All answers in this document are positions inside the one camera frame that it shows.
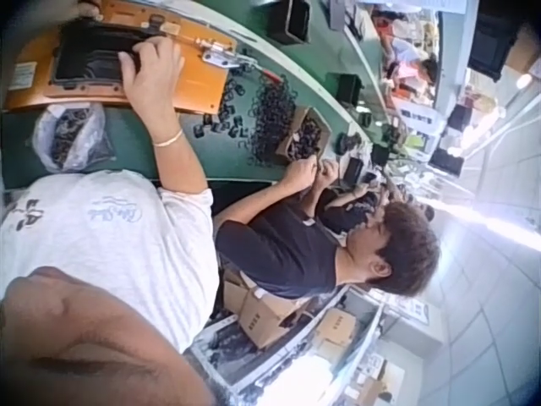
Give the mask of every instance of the gold bracelet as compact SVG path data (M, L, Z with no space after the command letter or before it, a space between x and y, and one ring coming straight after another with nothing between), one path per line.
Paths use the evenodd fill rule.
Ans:
M175 142L176 140L178 140L180 137L182 137L184 134L183 132L183 129L180 129L180 131L178 131L174 137L172 137L171 139L167 140L167 141L163 141L163 142L153 142L152 145L156 148L163 148L164 146L169 146L170 144L172 144L173 142Z

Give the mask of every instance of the sticker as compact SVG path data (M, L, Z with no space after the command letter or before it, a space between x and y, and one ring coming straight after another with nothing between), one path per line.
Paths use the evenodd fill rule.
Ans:
M161 25L160 30L167 34L171 34L172 36L177 36L180 33L180 24L166 21Z
M344 393L355 400L357 400L361 394L361 392L359 392L357 389L353 389L352 387L347 387Z
M9 86L9 91L29 89L34 84L37 62L24 62L15 65L14 78Z

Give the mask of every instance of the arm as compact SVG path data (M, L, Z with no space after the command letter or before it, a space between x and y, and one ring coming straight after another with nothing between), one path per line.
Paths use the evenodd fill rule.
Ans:
M218 214L214 220L215 231L228 220L248 224L267 207L308 188L314 182L316 170L315 156L291 163L280 182L233 203Z
M197 195L208 189L205 173L182 133L172 98L183 66L180 46L166 37L153 37L134 47L141 69L126 53L118 57L123 88L130 104L149 130L164 189Z
M387 183L387 189L393 194L395 200L404 201L402 192L396 187L395 183L392 181L391 177L385 172L381 171L381 174L384 176Z

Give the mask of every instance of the plastic bag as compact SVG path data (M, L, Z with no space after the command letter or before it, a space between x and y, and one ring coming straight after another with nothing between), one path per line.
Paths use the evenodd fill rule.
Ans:
M114 158L100 103L49 105L36 122L32 146L51 173L79 172Z

